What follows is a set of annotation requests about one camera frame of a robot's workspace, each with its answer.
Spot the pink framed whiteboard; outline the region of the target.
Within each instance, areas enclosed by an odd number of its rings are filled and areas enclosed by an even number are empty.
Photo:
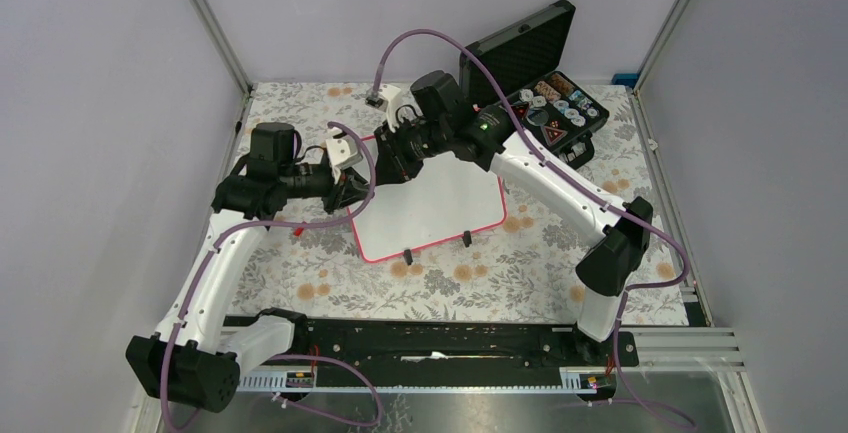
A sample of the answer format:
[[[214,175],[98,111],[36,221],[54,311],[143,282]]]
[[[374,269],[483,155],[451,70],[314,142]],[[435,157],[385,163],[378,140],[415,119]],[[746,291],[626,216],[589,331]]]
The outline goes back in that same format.
[[[501,225],[499,178],[446,153],[426,159],[412,181],[382,185],[353,219],[360,256],[377,263]]]

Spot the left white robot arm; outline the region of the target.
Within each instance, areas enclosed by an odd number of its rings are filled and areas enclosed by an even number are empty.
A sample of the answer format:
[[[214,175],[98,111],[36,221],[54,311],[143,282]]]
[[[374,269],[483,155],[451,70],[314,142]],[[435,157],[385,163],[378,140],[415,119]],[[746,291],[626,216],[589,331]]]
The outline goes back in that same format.
[[[374,196],[374,183],[355,164],[375,168],[365,142],[331,122],[316,164],[299,154],[303,140],[288,123],[261,123],[249,150],[217,186],[201,249],[168,313],[148,337],[133,337],[126,359],[142,388],[159,400],[218,413],[239,383],[278,356],[296,364],[309,354],[305,315],[261,311],[224,338],[228,308],[254,251],[272,228],[329,228],[351,221]]]

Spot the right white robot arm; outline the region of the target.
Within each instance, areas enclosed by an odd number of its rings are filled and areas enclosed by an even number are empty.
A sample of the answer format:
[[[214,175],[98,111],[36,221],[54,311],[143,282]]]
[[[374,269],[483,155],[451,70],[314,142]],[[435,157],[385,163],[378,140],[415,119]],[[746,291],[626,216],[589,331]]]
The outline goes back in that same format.
[[[582,177],[514,123],[507,108],[474,108],[450,74],[433,71],[410,91],[418,107],[412,120],[398,115],[399,88],[384,84],[366,97],[366,105],[384,116],[375,131],[377,184],[408,182],[425,159],[450,152],[523,188],[569,221],[589,247],[575,268],[585,296],[573,349],[583,363],[601,363],[613,351],[628,278],[649,246],[652,205],[642,197],[624,201]]]

